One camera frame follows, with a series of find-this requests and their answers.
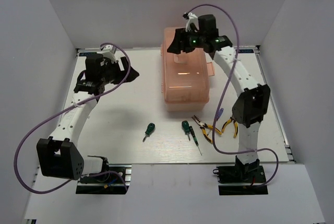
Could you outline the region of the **yellow long-nose pliers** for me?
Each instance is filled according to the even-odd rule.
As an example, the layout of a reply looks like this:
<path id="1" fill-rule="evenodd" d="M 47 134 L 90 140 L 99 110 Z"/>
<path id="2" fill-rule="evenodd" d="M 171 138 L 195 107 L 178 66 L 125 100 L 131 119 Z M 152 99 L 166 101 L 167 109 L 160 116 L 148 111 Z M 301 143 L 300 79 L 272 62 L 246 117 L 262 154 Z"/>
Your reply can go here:
<path id="1" fill-rule="evenodd" d="M 217 129 L 216 127 L 213 127 L 212 125 L 208 125 L 205 122 L 202 122 L 199 117 L 196 115 L 192 116 L 192 119 L 196 122 L 196 124 L 200 127 L 202 134 L 204 138 L 211 144 L 213 144 L 212 139 L 209 137 L 209 134 L 213 132 L 214 134 L 217 133 L 219 135 L 222 135 L 222 132 Z"/>

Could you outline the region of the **pink plastic tool box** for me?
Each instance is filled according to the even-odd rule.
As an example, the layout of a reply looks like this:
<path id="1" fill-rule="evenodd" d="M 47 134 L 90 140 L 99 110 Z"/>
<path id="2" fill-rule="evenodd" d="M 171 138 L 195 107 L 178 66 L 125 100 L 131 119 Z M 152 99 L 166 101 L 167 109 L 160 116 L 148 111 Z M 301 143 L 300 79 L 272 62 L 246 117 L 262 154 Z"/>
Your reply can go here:
<path id="1" fill-rule="evenodd" d="M 215 75 L 213 64 L 207 62 L 202 49 L 179 55 L 167 52 L 174 35 L 175 28 L 165 28 L 161 44 L 161 91 L 166 110 L 201 111 L 209 102 L 209 77 Z"/>

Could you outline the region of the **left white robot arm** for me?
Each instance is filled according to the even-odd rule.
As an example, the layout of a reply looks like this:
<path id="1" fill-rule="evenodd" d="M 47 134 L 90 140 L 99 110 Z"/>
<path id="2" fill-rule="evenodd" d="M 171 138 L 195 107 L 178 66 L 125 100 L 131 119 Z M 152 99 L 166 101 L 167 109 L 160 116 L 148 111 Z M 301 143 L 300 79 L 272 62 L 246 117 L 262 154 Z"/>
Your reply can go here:
<path id="1" fill-rule="evenodd" d="M 44 176 L 78 180 L 92 174 L 100 182 L 110 177 L 108 160 L 102 156 L 83 156 L 77 146 L 89 114 L 108 84 L 131 82 L 139 76 L 123 56 L 113 62 L 101 52 L 87 53 L 85 69 L 78 75 L 70 110 L 63 114 L 48 138 L 37 143 L 41 172 Z"/>

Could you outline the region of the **yellow black pliers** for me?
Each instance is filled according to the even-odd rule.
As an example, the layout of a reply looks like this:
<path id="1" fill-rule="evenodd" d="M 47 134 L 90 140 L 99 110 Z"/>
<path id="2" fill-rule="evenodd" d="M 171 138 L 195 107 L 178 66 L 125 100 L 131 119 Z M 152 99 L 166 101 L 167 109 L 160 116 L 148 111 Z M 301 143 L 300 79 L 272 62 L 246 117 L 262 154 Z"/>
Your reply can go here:
<path id="1" fill-rule="evenodd" d="M 224 133 L 225 130 L 226 130 L 226 127 L 229 125 L 229 124 L 233 124 L 234 126 L 234 135 L 233 135 L 233 138 L 237 138 L 237 135 L 238 135 L 238 123 L 236 121 L 236 119 L 231 116 L 222 126 L 222 129 L 221 129 L 221 133 Z"/>

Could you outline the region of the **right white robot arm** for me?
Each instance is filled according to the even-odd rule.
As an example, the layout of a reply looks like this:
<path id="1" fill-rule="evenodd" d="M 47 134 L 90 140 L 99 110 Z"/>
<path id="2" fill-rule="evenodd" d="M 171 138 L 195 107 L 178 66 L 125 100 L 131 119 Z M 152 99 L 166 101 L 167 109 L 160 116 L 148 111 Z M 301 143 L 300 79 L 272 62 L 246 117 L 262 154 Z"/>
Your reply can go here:
<path id="1" fill-rule="evenodd" d="M 197 17 L 186 13 L 184 18 L 187 20 L 186 27 L 175 30 L 167 52 L 190 53 L 201 48 L 230 78 L 237 94 L 232 107 L 232 120 L 238 124 L 238 151 L 235 165 L 230 169 L 220 167 L 218 174 L 234 182 L 249 181 L 259 169 L 258 132 L 268 110 L 270 88 L 258 83 L 237 59 L 238 51 L 232 42 L 227 36 L 219 35 L 214 15 Z"/>

